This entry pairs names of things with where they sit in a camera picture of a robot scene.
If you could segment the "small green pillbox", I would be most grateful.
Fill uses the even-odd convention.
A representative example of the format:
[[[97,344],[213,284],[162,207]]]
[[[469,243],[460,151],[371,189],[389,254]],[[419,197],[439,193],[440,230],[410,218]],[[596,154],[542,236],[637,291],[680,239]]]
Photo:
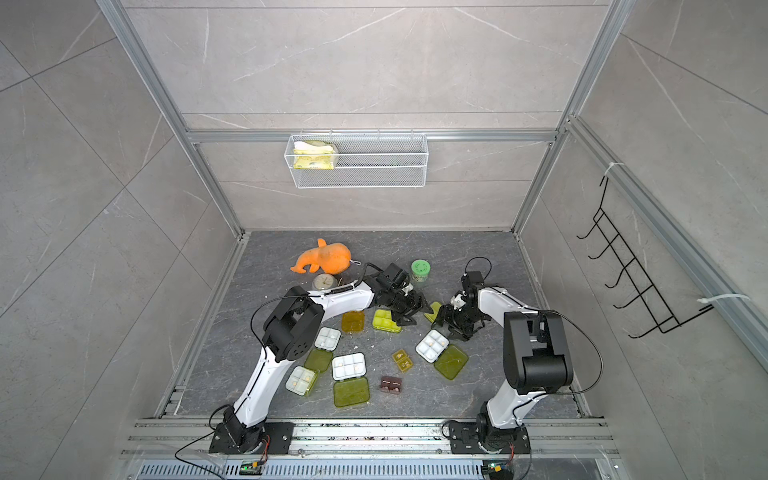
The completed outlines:
[[[437,320],[441,307],[442,307],[442,304],[440,302],[432,302],[429,305],[428,311],[424,313],[424,317],[430,323],[434,323]]]

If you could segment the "green lid six-cell pillbox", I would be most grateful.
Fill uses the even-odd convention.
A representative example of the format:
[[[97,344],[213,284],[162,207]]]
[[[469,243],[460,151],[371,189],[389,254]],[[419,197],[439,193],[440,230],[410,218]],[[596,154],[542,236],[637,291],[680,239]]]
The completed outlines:
[[[397,334],[402,331],[402,327],[393,319],[393,313],[384,309],[377,309],[375,311],[372,326],[375,330],[389,333]]]

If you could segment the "amber lid small pillbox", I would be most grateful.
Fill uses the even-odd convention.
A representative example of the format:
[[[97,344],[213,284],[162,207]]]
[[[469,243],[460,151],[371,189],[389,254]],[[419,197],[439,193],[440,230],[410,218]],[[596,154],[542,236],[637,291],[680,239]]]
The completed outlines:
[[[343,333],[359,333],[365,327],[365,314],[363,311],[352,311],[342,315],[341,330]]]

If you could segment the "small yellow clear pillbox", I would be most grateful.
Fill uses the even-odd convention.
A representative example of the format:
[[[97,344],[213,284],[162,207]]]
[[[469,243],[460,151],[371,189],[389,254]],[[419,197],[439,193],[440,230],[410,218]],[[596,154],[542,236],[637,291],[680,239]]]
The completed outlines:
[[[404,349],[396,351],[392,355],[392,359],[401,372],[407,372],[413,367],[413,361]]]

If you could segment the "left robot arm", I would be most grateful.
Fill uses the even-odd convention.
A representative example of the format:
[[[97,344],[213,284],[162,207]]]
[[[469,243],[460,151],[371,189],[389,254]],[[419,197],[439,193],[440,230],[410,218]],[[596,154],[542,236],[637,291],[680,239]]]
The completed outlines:
[[[214,455],[247,454],[267,447],[266,420],[274,395],[286,372],[314,346],[324,321],[348,312],[384,308],[400,326],[413,325],[414,316],[428,312],[430,304],[410,281],[409,273],[392,263],[381,269],[365,263],[364,271],[349,284],[329,290],[289,289],[256,335],[260,350],[257,363],[242,394],[232,404],[214,412],[222,420],[210,424],[208,452]]]

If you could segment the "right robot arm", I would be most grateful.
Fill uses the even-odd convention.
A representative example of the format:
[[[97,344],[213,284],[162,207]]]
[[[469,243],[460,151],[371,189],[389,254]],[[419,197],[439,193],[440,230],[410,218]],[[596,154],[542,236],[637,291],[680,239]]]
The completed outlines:
[[[473,422],[448,420],[441,427],[454,454],[528,453],[527,414],[547,396],[561,394],[574,380],[565,325],[555,310],[536,309],[469,268],[461,289],[440,307],[434,324],[451,340],[468,341],[490,321],[502,327],[505,380]]]

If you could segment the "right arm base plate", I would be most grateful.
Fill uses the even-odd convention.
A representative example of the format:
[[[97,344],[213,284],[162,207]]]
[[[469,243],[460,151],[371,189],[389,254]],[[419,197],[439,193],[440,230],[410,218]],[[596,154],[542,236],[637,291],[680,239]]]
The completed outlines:
[[[453,454],[525,455],[531,452],[526,427],[498,429],[476,422],[449,420],[443,424],[443,430]]]

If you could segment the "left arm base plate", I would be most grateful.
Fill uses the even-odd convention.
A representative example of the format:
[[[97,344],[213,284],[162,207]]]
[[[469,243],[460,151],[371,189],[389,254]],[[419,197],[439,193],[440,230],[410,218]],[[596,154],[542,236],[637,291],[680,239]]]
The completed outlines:
[[[295,424],[291,422],[262,422],[244,427],[240,422],[221,422],[213,433],[208,452],[211,454],[285,455],[290,449]]]

